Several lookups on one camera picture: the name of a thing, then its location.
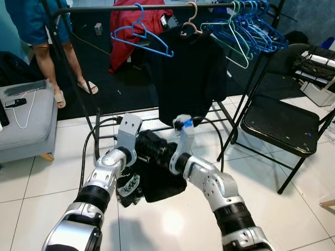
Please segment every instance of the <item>black folding chair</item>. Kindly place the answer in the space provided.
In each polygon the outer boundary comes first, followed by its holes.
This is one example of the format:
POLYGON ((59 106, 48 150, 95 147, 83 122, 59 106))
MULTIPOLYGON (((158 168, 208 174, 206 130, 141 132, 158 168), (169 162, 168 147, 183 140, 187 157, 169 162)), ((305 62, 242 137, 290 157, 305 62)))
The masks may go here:
POLYGON ((301 55, 308 49, 309 45, 306 44, 291 44, 287 49, 276 52, 269 59, 255 86, 250 91, 247 103, 237 118, 223 149, 224 152, 229 142, 237 144, 292 170, 277 191, 279 194, 283 193, 305 159, 316 152, 318 139, 334 118, 335 108, 320 120, 319 116, 313 112, 255 93, 266 73, 297 77, 292 70, 293 57, 301 55), (300 160, 296 166, 290 167, 237 142, 233 135, 240 123, 246 133, 299 156, 300 160))

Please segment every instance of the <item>slipper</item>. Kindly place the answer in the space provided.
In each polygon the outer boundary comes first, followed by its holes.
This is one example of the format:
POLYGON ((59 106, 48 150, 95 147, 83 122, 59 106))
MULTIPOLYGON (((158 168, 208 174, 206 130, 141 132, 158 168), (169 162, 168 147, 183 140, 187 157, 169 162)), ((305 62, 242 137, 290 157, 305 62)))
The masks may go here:
MULTIPOLYGON (((90 85, 91 90, 92 90, 94 87, 96 87, 96 90, 95 90, 94 92, 92 91, 92 94, 96 94, 96 93, 99 91, 98 87, 97 87, 95 84, 93 84, 91 81, 88 81, 88 84, 90 85)), ((87 84, 86 84, 86 83, 85 83, 84 85, 81 85, 81 84, 77 83, 77 86, 79 86, 81 89, 83 89, 83 90, 86 91, 88 94, 90 94, 90 90, 88 90, 88 88, 87 88, 87 84)))
POLYGON ((58 109, 62 109, 66 106, 66 102, 65 102, 65 98, 64 98, 64 93, 63 91, 61 90, 61 93, 58 93, 58 94, 55 94, 53 95, 56 102, 57 102, 57 106, 58 106, 58 109))

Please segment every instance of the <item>wooden chair leg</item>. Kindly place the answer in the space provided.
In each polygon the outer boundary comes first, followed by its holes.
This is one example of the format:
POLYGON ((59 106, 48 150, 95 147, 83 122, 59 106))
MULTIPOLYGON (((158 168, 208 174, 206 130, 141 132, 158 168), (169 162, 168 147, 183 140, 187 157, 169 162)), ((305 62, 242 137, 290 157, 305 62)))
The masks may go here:
POLYGON ((53 162, 54 157, 51 155, 51 153, 44 153, 40 155, 42 158, 44 158, 46 161, 53 162))
POLYGON ((329 200, 329 201, 326 201, 326 202, 322 202, 322 203, 320 203, 320 206, 322 208, 328 208, 328 207, 335 206, 335 200, 329 200))

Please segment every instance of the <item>red garment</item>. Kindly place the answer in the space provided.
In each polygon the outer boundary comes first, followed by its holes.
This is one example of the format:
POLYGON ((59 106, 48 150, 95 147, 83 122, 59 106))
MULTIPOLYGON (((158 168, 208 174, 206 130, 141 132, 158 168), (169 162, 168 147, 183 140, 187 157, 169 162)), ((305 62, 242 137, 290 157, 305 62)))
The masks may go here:
MULTIPOLYGON (((139 3, 141 5, 153 5, 160 4, 164 5, 164 0, 118 0, 114 6, 118 5, 134 5, 139 3)), ((141 22, 144 24, 146 29, 154 34, 163 32, 163 27, 160 18, 165 14, 166 16, 172 16, 173 12, 170 9, 158 9, 158 10, 145 10, 144 18, 141 22)), ((123 27, 131 26, 139 17, 142 16, 142 12, 138 10, 127 10, 123 12, 112 12, 110 16, 110 32, 114 35, 114 30, 123 27)), ((136 25, 134 33, 144 34, 143 27, 136 25)), ((127 40, 132 43, 138 43, 139 37, 131 34, 131 29, 124 29, 117 32, 117 37, 122 40, 127 40)), ((110 69, 109 72, 115 73, 115 71, 124 63, 127 58, 132 54, 135 46, 116 41, 111 39, 113 44, 113 50, 110 55, 110 69)))

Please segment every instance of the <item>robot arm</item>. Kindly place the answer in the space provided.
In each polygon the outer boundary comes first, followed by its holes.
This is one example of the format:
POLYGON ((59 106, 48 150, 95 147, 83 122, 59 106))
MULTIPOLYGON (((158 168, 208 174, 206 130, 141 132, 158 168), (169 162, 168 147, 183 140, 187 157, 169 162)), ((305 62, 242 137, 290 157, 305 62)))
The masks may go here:
MULTIPOLYGON (((141 119, 126 114, 118 133, 115 149, 97 161, 96 169, 47 237, 42 251, 99 251, 104 213, 120 172, 136 161, 135 141, 141 119)), ((191 156, 194 127, 190 116, 174 120, 181 142, 168 165, 174 174, 198 187, 209 202, 222 233, 225 251, 274 250, 262 229, 255 226, 250 212, 238 194, 237 184, 212 163, 191 156)))
POLYGON ((121 171, 136 161, 142 119, 125 114, 115 148, 97 160, 77 198, 48 235, 42 251, 99 251, 104 213, 121 171))

